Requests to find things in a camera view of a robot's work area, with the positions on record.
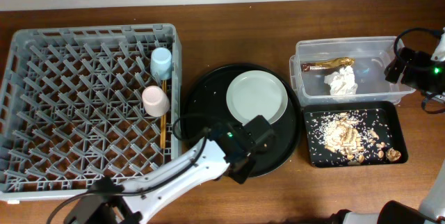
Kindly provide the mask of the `grey round plate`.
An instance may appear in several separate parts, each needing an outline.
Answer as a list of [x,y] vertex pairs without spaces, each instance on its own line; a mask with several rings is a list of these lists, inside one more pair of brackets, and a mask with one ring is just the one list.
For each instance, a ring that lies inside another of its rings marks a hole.
[[284,115],[288,95],[284,84],[275,75],[252,70],[238,75],[229,84],[226,103],[231,115],[242,124],[258,115],[273,124]]

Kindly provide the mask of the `pink plastic cup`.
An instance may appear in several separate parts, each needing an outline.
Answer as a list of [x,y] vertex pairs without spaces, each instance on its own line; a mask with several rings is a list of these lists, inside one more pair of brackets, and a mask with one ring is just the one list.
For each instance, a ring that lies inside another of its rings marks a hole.
[[152,117],[165,115],[170,108],[170,100],[158,86],[148,86],[142,93],[145,111]]

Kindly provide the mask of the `blue plastic cup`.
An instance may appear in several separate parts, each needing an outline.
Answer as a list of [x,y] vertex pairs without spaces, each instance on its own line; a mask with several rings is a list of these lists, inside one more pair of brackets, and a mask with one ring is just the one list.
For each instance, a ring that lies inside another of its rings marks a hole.
[[172,76],[172,53],[165,47],[158,47],[151,53],[150,72],[160,80]]

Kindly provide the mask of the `white tissue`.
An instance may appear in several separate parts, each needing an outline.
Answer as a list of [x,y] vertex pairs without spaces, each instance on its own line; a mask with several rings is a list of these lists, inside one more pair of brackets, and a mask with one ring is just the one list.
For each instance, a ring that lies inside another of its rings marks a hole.
[[358,87],[351,66],[342,67],[338,72],[325,76],[324,83],[330,87],[333,96],[355,95]]

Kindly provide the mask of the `gold snack wrapper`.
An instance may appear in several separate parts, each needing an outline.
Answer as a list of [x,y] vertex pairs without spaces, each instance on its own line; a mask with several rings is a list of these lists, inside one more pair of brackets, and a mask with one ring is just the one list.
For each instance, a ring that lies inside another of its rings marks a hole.
[[341,57],[326,61],[319,61],[314,63],[302,63],[301,69],[303,72],[313,71],[313,70],[328,70],[341,66],[351,66],[355,63],[353,58]]

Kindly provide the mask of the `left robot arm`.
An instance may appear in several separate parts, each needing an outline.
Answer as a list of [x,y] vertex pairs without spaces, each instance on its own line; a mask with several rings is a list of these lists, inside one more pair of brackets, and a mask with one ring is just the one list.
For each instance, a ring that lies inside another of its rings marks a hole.
[[195,145],[159,169],[115,184],[96,181],[85,193],[66,200],[75,203],[64,223],[147,223],[162,208],[189,190],[227,176],[243,184],[264,153],[274,131],[261,115],[240,125],[216,120],[192,137]]

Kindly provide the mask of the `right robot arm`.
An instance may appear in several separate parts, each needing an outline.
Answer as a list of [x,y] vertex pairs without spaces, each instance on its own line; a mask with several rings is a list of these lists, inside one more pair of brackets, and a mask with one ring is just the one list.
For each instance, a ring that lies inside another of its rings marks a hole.
[[[408,33],[421,31],[439,40],[433,54],[413,51],[407,47],[399,48],[398,41]],[[401,77],[401,83],[420,90],[425,98],[421,108],[428,114],[440,114],[444,109],[429,111],[427,103],[434,99],[444,99],[444,29],[433,30],[413,28],[398,35],[393,45],[395,61],[385,70],[386,80],[394,83]],[[444,222],[444,168],[427,197],[418,209],[413,209],[394,200],[387,202],[377,214],[358,214],[342,209],[331,215],[324,223],[443,223]]]

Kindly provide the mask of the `grey plastic dishwasher rack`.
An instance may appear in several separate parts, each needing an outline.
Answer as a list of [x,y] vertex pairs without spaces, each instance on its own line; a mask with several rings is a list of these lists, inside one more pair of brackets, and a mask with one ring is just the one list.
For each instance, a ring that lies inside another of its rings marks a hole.
[[[151,53],[172,53],[166,147],[142,93],[159,84]],[[1,199],[59,200],[102,177],[139,177],[182,153],[181,43],[171,24],[22,29],[1,80]]]

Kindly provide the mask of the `round black serving tray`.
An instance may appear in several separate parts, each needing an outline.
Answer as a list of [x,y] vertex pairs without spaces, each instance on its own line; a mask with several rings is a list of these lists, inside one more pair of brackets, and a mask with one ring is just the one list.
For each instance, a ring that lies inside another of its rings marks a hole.
[[271,124],[275,133],[272,146],[268,148],[266,153],[256,155],[257,164],[250,176],[258,177],[274,171],[285,163],[293,154],[301,139],[302,114],[300,102],[290,85],[281,77],[264,67],[254,64],[232,64],[219,67],[197,81],[185,99],[185,104],[181,107],[181,113],[183,115],[202,113],[239,123],[227,108],[226,93],[229,84],[235,77],[252,70],[266,71],[275,75],[284,84],[288,95],[288,105],[284,115],[277,122]]

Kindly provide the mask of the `clear plastic bin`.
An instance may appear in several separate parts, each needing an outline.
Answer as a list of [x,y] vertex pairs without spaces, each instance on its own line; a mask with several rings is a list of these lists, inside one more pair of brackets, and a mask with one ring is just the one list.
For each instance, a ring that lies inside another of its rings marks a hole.
[[[385,80],[384,70],[395,59],[394,36],[333,38],[303,40],[297,43],[296,53],[290,57],[290,81],[301,106],[348,102],[400,102],[415,89]],[[353,71],[357,92],[354,95],[334,96],[324,82],[336,70],[303,72],[303,63],[329,61],[349,57],[355,60]]]

